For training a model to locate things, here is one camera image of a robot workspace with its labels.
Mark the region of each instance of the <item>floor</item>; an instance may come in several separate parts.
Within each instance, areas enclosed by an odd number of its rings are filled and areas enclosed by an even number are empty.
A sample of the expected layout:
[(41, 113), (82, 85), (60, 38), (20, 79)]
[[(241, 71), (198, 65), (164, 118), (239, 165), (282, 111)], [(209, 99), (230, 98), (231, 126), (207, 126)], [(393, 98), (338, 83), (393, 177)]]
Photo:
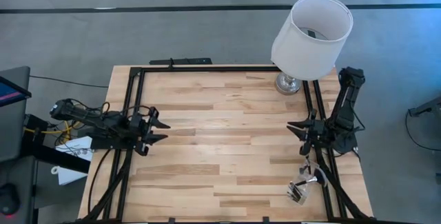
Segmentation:
[[(0, 9), (203, 5), (289, 5), (296, 0), (0, 0)], [(441, 0), (340, 0), (346, 4), (441, 3)], [(438, 223), (439, 152), (412, 143), (408, 108), (441, 94), (441, 9), (352, 10), (354, 27), (337, 67), (365, 71), (357, 134), (373, 213), (382, 220)], [(210, 57), (214, 63), (270, 63), (272, 42), (287, 10), (0, 14), (0, 69), (31, 67), (33, 75), (106, 85), (113, 65), (152, 59)], [(100, 105), (105, 90), (32, 79), (27, 112), (49, 120), (56, 100)], [(441, 148), (431, 115), (409, 119), (416, 140)], [(40, 223), (73, 221), (77, 198), (41, 210)]]

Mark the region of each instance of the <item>black cable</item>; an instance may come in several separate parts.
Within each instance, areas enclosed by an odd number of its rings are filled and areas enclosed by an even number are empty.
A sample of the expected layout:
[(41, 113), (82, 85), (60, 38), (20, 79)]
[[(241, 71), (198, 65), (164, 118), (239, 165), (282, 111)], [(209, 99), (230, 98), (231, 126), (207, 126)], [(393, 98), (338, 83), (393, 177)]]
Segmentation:
[(437, 152), (441, 152), (441, 149), (435, 149), (435, 148), (429, 148), (429, 147), (426, 147), (426, 146), (423, 146), (423, 145), (420, 145), (418, 142), (416, 142), (414, 139), (413, 139), (413, 137), (411, 136), (411, 133), (410, 133), (410, 131), (409, 131), (409, 127), (407, 126), (407, 118), (409, 117), (409, 111), (406, 113), (406, 119), (404, 120), (404, 124), (406, 124), (406, 131), (407, 131), (407, 134), (409, 135), (409, 138), (417, 145), (417, 146), (419, 146), (419, 147), (421, 147), (421, 148), (424, 148), (424, 149), (427, 149), (427, 150), (431, 150), (431, 151), (437, 151)]
[(358, 157), (358, 160), (361, 162), (361, 158), (360, 158), (360, 155), (358, 154), (357, 150), (355, 148), (353, 148), (352, 152)]
[[(54, 147), (57, 146), (57, 144), (59, 143), (60, 139), (61, 139), (61, 138), (64, 138), (65, 135), (66, 135), (66, 133), (63, 132), (63, 133), (61, 133), (61, 134), (57, 137), (57, 139), (56, 139), (55, 142), (54, 142)], [(76, 155), (76, 152), (74, 152), (74, 150), (72, 150), (72, 148), (70, 148), (70, 147), (68, 146), (68, 144), (64, 143), (63, 145), (66, 146), (66, 149), (69, 149), (69, 151), (72, 153), (73, 156), (76, 156), (76, 157), (78, 156), (78, 155)]]
[(51, 122), (49, 122), (49, 121), (45, 121), (45, 122), (47, 122), (47, 123), (49, 124), (48, 128), (56, 128), (56, 129), (58, 129), (58, 130), (59, 130), (58, 126), (64, 123), (64, 121), (60, 121), (60, 122), (57, 123), (57, 124), (53, 124), (53, 123), (51, 123)]
[[(337, 151), (335, 151), (335, 150), (334, 150), (334, 152), (338, 153), (338, 155), (334, 155), (334, 158), (338, 158), (338, 157), (341, 157), (341, 156), (345, 155), (345, 154), (341, 154), (341, 153), (339, 153), (339, 152), (337, 152)], [(355, 150), (352, 150), (352, 152), (358, 157), (358, 160), (361, 161), (361, 159), (360, 159), (360, 155), (358, 155), (358, 152), (356, 152)]]
[(91, 111), (99, 112), (99, 114), (97, 113), (97, 114), (95, 114), (95, 116), (93, 116), (93, 117), (102, 117), (102, 116), (103, 116), (103, 109), (104, 109), (104, 105), (105, 105), (105, 104), (108, 104), (108, 107), (107, 107), (107, 110), (106, 110), (106, 111), (108, 111), (109, 108), (110, 108), (110, 103), (108, 103), (108, 102), (103, 103), (103, 105), (101, 105), (101, 107), (91, 108), (91, 107), (87, 106), (86, 104), (84, 104), (84, 103), (82, 103), (82, 102), (80, 102), (79, 100), (76, 100), (76, 99), (66, 99), (66, 100), (70, 100), (70, 101), (77, 102), (77, 103), (79, 103), (81, 106), (83, 106), (86, 110), (91, 110)]
[(365, 125), (363, 124), (363, 122), (361, 122), (360, 118), (358, 118), (358, 115), (357, 115), (356, 111), (353, 109), (352, 104), (349, 104), (349, 107), (351, 107), (351, 110), (352, 110), (353, 115), (356, 117), (357, 121), (358, 121), (359, 124), (362, 126), (362, 128), (360, 128), (360, 127), (356, 127), (357, 132), (358, 132), (358, 131), (364, 131), (364, 130), (366, 130)]
[[(66, 132), (63, 132), (63, 133), (61, 133), (60, 135), (55, 135), (55, 134), (46, 134), (46, 135), (51, 135), (51, 136), (53, 136), (53, 137), (55, 137), (55, 138), (57, 138), (56, 140), (55, 140), (55, 142), (54, 142), (54, 147), (55, 146), (57, 146), (58, 144), (61, 144), (59, 141), (60, 141), (60, 139), (62, 139), (62, 138), (65, 138), (66, 137)], [(77, 135), (70, 135), (70, 136), (72, 136), (72, 137), (74, 137), (74, 138), (78, 138), (78, 136)]]
[(133, 109), (133, 108), (146, 108), (146, 109), (150, 110), (150, 108), (147, 107), (147, 106), (145, 106), (145, 105), (134, 105), (134, 106), (132, 106), (132, 107), (128, 107), (128, 108), (125, 108), (125, 109), (121, 110), (121, 111), (118, 112), (117, 114), (106, 115), (105, 117), (112, 117), (112, 116), (116, 116), (116, 115), (118, 115), (118, 114), (123, 114), (125, 111), (131, 110), (131, 109)]
[(103, 197), (90, 211), (90, 213), (83, 218), (83, 220), (96, 220), (99, 217), (99, 214), (103, 211), (105, 204), (107, 204), (110, 198), (112, 198), (112, 195), (115, 189), (118, 187), (121, 180), (125, 177), (126, 174), (130, 173), (130, 161), (131, 161), (131, 156), (126, 156), (123, 165), (118, 171), (118, 174), (116, 175), (113, 182), (109, 185), (107, 190), (104, 192)]
[(29, 77), (33, 77), (36, 79), (47, 79), (47, 80), (53, 80), (53, 81), (60, 81), (60, 82), (64, 82), (64, 83), (71, 83), (71, 84), (75, 84), (75, 85), (88, 86), (88, 87), (109, 88), (108, 86), (90, 85), (90, 84), (86, 84), (86, 83), (76, 83), (76, 82), (66, 81), (66, 80), (62, 80), (62, 79), (53, 79), (50, 77), (40, 77), (40, 76), (33, 76), (33, 75), (30, 75)]
[[(58, 147), (57, 149), (60, 149), (60, 150), (69, 150), (69, 148), (64, 148), (64, 147)], [(86, 151), (91, 151), (91, 152), (93, 152), (93, 150), (92, 149), (90, 149), (90, 148), (85, 148), (85, 147), (83, 147), (83, 148), (75, 148), (75, 147), (70, 147), (70, 149), (72, 149), (72, 150), (74, 150), (74, 151), (84, 151), (84, 150), (86, 150)]]
[(335, 176), (332, 174), (329, 167), (324, 163), (319, 163), (320, 168), (325, 173), (325, 176), (328, 179), (328, 182), (332, 185), (332, 187), (335, 189), (337, 196), (339, 196), (343, 202), (345, 203), (347, 209), (349, 212), (351, 212), (352, 216), (354, 218), (369, 218), (366, 214), (361, 212), (361, 210), (357, 207), (355, 203), (351, 200), (351, 198), (347, 195), (345, 190), (342, 188), (342, 186), (339, 184)]
[[(104, 105), (107, 105), (107, 109), (105, 111), (103, 111), (104, 110)], [(107, 112), (109, 112), (109, 109), (110, 109), (110, 103), (109, 102), (104, 102), (103, 105), (101, 106), (101, 109), (100, 109), (101, 114), (107, 114)]]
[(101, 164), (103, 163), (104, 159), (105, 159), (106, 156), (109, 154), (109, 152), (110, 152), (110, 149), (107, 150), (107, 151), (105, 152), (105, 154), (103, 155), (103, 157), (102, 157), (101, 160), (99, 161), (99, 163), (98, 163), (98, 167), (96, 168), (96, 171), (95, 171), (94, 177), (93, 177), (93, 179), (92, 179), (92, 183), (90, 184), (90, 189), (89, 189), (89, 200), (88, 200), (88, 214), (90, 214), (90, 202), (92, 201), (92, 189), (93, 189), (93, 187), (94, 187), (94, 183), (95, 183), (96, 176), (97, 176), (97, 174), (98, 174), (99, 168), (101, 167)]

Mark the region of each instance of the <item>table lamp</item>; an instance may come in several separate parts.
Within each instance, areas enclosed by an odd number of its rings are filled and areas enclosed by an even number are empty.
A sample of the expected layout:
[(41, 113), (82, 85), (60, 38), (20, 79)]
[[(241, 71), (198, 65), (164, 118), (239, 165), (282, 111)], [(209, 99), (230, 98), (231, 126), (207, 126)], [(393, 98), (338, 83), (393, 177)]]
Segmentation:
[(328, 75), (352, 26), (351, 12), (338, 0), (298, 0), (271, 49), (271, 60), (282, 71), (276, 79), (277, 90), (294, 94), (300, 80)]

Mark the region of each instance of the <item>silver lamp base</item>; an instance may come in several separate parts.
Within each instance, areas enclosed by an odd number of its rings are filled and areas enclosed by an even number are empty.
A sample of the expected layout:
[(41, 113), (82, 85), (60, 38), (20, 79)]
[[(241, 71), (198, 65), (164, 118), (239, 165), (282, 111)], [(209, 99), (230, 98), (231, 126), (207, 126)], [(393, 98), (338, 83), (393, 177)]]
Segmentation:
[(276, 79), (277, 91), (284, 95), (295, 94), (300, 89), (301, 81), (281, 72)]

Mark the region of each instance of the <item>butcher block tabletop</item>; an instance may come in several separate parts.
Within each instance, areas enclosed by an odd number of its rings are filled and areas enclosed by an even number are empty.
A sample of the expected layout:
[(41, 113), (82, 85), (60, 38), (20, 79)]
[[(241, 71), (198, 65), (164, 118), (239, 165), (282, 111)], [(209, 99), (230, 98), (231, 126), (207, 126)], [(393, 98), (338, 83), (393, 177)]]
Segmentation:
[[(113, 69), (106, 98), (111, 110), (123, 108), (130, 68)], [(141, 104), (158, 108), (159, 120), (172, 128), (155, 130), (169, 137), (154, 144), (147, 156), (134, 153), (123, 221), (168, 221), (169, 217), (182, 222), (261, 221), (263, 216), (271, 221), (327, 220), (321, 186), (311, 186), (302, 206), (287, 197), (288, 183), (297, 181), (305, 159), (298, 154), (301, 142), (286, 124), (306, 119), (308, 112), (303, 88), (292, 96), (277, 92), (277, 74), (148, 72)], [(320, 87), (329, 116), (340, 89), (335, 70), (320, 80)], [(310, 91), (317, 108), (312, 83)], [(97, 174), (92, 207), (107, 189), (113, 152)], [(104, 153), (94, 153), (79, 218), (88, 212), (92, 177)], [(343, 188), (365, 214), (372, 215), (358, 158), (345, 154), (336, 162)], [(334, 190), (330, 192), (338, 216)], [(118, 195), (119, 188), (111, 218), (116, 215)]]

